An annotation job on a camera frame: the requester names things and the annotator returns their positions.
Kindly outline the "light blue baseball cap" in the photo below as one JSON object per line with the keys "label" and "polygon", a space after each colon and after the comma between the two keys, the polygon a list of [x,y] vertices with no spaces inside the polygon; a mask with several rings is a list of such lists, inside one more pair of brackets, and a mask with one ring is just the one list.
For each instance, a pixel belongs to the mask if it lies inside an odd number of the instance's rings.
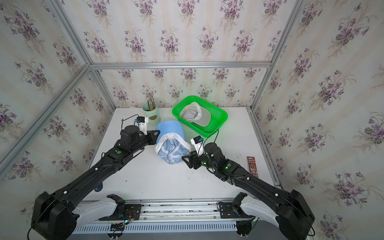
{"label": "light blue baseball cap", "polygon": [[155,151],[158,157],[169,165],[182,162],[182,157],[188,155],[192,146],[186,142],[181,123],[178,121],[161,122],[156,127],[160,131]]}

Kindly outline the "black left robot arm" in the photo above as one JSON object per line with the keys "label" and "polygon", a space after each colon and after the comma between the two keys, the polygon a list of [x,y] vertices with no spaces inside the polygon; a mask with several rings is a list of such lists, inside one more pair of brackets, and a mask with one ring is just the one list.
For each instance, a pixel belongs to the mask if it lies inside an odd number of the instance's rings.
{"label": "black left robot arm", "polygon": [[159,130],[144,133],[130,125],[120,132],[120,139],[85,173],[52,194],[43,192],[34,203],[31,229],[46,240],[65,240],[80,224],[78,204],[109,176],[120,171],[146,146],[155,145]]}

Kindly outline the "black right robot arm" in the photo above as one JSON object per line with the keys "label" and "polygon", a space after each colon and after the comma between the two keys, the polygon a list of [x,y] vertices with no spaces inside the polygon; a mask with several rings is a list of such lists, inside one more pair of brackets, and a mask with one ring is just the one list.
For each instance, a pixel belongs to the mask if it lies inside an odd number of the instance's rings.
{"label": "black right robot arm", "polygon": [[289,193],[255,177],[238,163],[227,159],[215,143],[207,144],[204,150],[203,154],[193,151],[184,155],[182,160],[191,169],[212,169],[221,181],[245,190],[266,204],[276,214],[270,223],[278,226],[287,239],[305,240],[310,235],[315,216],[301,193],[296,190]]}

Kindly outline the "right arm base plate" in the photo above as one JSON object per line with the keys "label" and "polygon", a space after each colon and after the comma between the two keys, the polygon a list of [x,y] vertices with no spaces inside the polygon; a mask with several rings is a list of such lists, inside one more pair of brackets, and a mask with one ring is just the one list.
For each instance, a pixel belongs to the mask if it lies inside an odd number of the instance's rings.
{"label": "right arm base plate", "polygon": [[234,206],[231,202],[218,202],[217,209],[221,219],[251,219],[255,216],[247,215],[240,207]]}

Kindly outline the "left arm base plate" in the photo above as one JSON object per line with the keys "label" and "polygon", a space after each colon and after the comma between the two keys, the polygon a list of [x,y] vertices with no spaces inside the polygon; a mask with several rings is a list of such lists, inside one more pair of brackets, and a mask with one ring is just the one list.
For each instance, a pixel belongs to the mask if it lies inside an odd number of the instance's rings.
{"label": "left arm base plate", "polygon": [[125,204],[125,208],[117,207],[115,212],[108,217],[100,218],[99,221],[123,221],[123,220],[139,220],[142,205]]}

